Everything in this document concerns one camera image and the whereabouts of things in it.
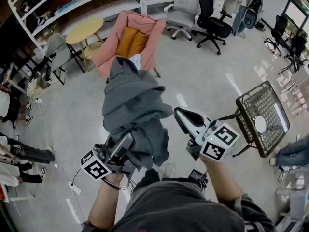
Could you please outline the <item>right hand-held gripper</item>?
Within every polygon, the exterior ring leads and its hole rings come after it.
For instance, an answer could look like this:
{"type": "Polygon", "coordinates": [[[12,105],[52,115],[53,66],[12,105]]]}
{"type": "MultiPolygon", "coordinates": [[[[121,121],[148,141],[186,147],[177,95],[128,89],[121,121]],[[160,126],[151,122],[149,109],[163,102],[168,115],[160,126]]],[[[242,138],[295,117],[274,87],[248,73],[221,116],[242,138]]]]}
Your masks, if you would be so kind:
{"type": "Polygon", "coordinates": [[[186,149],[194,160],[205,156],[221,162],[239,139],[239,134],[227,123],[213,120],[196,108],[176,107],[174,117],[184,134],[192,138],[186,149]]]}

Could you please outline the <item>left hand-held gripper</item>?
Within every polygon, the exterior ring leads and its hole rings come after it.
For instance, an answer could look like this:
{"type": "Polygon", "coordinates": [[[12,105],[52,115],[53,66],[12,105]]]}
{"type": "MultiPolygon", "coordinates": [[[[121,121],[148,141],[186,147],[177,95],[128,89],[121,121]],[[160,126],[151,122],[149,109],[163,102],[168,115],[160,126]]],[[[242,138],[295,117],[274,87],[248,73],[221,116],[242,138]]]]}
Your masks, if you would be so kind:
{"type": "Polygon", "coordinates": [[[98,181],[109,174],[124,174],[130,179],[136,170],[138,159],[130,151],[134,139],[130,132],[115,142],[111,136],[103,144],[95,144],[81,159],[81,169],[98,181]]]}

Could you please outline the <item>grey garment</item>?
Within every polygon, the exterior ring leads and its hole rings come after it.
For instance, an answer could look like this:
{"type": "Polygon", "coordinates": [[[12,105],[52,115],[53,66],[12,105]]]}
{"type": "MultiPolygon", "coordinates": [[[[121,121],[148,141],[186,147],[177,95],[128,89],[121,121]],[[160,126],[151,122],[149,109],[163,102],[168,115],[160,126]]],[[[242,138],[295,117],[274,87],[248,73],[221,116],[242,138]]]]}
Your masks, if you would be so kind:
{"type": "Polygon", "coordinates": [[[173,114],[162,101],[166,90],[147,70],[139,70],[124,57],[116,57],[111,65],[102,107],[103,127],[118,142],[130,133],[130,152],[136,167],[160,167],[169,158],[168,130],[161,120],[173,114]]]}

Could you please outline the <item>pink lounge chair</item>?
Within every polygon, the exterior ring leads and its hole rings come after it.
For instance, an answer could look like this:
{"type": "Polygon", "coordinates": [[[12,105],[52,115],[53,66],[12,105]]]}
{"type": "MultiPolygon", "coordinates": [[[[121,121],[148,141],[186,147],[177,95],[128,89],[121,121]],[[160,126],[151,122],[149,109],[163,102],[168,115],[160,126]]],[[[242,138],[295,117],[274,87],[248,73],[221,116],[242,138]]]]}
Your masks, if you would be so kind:
{"type": "Polygon", "coordinates": [[[92,55],[91,60],[100,73],[108,78],[115,57],[123,57],[119,45],[123,41],[126,28],[135,29],[136,33],[147,36],[145,47],[141,51],[140,66],[142,70],[155,68],[155,54],[158,42],[166,26],[166,20],[155,20],[150,16],[133,11],[122,10],[103,45],[92,55]]]}

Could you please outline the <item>person's left forearm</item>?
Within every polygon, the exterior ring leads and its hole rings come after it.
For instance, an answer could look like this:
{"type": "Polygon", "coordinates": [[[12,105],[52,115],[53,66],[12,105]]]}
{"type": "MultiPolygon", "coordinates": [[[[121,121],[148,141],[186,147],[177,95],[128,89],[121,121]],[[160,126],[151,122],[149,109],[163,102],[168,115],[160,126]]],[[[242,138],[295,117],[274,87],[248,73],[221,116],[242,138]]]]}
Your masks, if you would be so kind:
{"type": "Polygon", "coordinates": [[[111,185],[119,187],[123,176],[123,174],[110,174],[103,180],[88,216],[91,225],[107,231],[114,226],[119,190],[111,185]]]}

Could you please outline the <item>person's black trouser leg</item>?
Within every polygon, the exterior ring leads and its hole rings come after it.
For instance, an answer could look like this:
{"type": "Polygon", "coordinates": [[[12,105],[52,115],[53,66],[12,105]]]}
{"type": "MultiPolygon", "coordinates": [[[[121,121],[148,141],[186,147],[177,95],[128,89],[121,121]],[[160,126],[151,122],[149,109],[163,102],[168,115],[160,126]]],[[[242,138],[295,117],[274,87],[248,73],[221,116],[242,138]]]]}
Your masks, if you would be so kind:
{"type": "Polygon", "coordinates": [[[136,192],[137,190],[146,187],[152,183],[156,183],[160,181],[160,177],[158,172],[155,169],[149,169],[145,172],[145,176],[141,179],[139,183],[136,184],[132,193],[136,192]]]}

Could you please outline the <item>person's white shoe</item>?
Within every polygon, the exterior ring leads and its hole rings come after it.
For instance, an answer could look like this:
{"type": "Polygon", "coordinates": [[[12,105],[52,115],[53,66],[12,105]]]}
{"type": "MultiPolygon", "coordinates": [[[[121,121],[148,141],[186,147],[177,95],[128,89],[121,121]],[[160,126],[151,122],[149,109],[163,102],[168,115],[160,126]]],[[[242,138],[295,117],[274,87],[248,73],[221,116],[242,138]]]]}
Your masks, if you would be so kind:
{"type": "Polygon", "coordinates": [[[167,163],[163,168],[163,178],[172,178],[174,176],[174,166],[167,163]]]}

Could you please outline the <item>black waist device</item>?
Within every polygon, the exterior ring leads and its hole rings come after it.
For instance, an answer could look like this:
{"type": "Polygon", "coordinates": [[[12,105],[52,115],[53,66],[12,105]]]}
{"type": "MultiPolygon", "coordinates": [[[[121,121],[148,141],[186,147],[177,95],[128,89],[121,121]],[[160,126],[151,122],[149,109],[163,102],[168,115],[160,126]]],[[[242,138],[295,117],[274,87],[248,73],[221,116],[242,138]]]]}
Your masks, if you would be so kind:
{"type": "Polygon", "coordinates": [[[188,179],[198,182],[204,188],[207,186],[207,182],[208,182],[207,172],[201,173],[201,172],[193,169],[192,172],[190,173],[188,179]]]}

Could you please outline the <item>white round disc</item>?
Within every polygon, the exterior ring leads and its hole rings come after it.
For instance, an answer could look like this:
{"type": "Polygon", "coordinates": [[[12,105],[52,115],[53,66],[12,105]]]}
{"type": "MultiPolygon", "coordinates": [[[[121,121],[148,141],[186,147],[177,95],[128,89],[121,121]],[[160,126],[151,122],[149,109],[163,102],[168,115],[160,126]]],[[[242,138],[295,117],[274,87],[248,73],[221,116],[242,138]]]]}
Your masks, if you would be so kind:
{"type": "Polygon", "coordinates": [[[255,118],[255,128],[259,133],[264,133],[266,131],[267,128],[267,124],[265,119],[262,116],[257,116],[255,118]]]}

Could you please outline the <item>black mesh basket stand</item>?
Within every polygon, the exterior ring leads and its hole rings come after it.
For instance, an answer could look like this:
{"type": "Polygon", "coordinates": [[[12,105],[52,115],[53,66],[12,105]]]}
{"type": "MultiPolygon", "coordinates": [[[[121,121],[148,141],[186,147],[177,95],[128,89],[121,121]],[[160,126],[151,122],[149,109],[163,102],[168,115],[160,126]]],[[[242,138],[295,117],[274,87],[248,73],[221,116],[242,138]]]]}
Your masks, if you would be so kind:
{"type": "Polygon", "coordinates": [[[237,157],[249,148],[258,150],[260,157],[268,157],[278,146],[290,128],[287,114],[269,81],[264,81],[235,100],[235,113],[219,120],[235,119],[248,143],[237,157]],[[262,116],[267,124],[266,131],[259,133],[255,128],[255,118],[262,116]]]}

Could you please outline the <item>person's dark grey shirt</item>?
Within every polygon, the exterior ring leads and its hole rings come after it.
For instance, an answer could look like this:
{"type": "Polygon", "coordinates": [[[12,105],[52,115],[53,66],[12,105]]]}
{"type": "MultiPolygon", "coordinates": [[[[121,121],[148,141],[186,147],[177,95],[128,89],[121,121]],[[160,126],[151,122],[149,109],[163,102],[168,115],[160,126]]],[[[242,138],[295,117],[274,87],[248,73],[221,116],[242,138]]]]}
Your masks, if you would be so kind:
{"type": "Polygon", "coordinates": [[[109,230],[85,222],[82,232],[276,232],[276,227],[247,194],[221,204],[208,201],[194,183],[164,180],[133,192],[109,230]]]}

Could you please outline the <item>black high-back office chair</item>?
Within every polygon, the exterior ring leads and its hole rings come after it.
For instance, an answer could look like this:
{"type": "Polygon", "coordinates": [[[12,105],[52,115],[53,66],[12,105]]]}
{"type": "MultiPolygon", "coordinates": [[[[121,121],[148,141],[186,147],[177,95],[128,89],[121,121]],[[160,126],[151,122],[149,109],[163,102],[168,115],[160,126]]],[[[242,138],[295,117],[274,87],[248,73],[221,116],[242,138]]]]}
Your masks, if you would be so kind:
{"type": "Polygon", "coordinates": [[[231,31],[232,27],[223,21],[225,17],[232,18],[231,15],[227,14],[225,11],[220,11],[222,15],[220,19],[213,17],[214,12],[213,0],[198,0],[201,8],[201,13],[197,19],[197,25],[206,30],[206,33],[193,30],[194,34],[204,35],[205,38],[198,42],[197,48],[201,47],[201,44],[207,40],[211,40],[217,48],[217,55],[221,54],[221,50],[216,42],[216,40],[223,42],[223,45],[226,45],[225,38],[227,38],[231,31]]]}

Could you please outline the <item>cardboard box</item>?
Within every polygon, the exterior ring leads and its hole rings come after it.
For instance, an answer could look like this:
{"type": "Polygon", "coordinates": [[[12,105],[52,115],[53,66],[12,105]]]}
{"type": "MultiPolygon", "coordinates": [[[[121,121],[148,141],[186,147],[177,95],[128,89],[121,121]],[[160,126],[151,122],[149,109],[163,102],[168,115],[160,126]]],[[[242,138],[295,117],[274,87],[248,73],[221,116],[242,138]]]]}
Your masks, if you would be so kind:
{"type": "Polygon", "coordinates": [[[47,89],[50,84],[41,77],[31,80],[27,86],[27,96],[28,97],[36,97],[40,93],[42,93],[45,89],[47,89]]]}

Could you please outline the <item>white office chair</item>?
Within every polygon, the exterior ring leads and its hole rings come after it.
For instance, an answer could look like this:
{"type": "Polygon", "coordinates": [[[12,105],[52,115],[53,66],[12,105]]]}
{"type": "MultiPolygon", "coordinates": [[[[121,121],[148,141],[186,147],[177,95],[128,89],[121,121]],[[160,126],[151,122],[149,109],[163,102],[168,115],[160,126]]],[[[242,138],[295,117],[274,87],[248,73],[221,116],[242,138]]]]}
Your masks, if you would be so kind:
{"type": "Polygon", "coordinates": [[[171,36],[173,40],[179,32],[182,32],[189,41],[192,41],[192,36],[187,30],[195,23],[198,7],[198,0],[174,0],[173,4],[164,8],[168,23],[167,31],[176,30],[171,36]]]}

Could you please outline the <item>white desk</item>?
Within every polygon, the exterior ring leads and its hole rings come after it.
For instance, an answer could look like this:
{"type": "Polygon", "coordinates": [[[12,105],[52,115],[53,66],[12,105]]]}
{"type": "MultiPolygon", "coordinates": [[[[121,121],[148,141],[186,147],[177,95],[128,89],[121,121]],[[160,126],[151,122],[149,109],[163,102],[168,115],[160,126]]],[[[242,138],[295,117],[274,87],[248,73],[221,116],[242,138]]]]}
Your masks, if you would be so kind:
{"type": "Polygon", "coordinates": [[[220,11],[225,11],[230,16],[236,14],[243,0],[213,0],[212,17],[220,18],[220,11]]]}

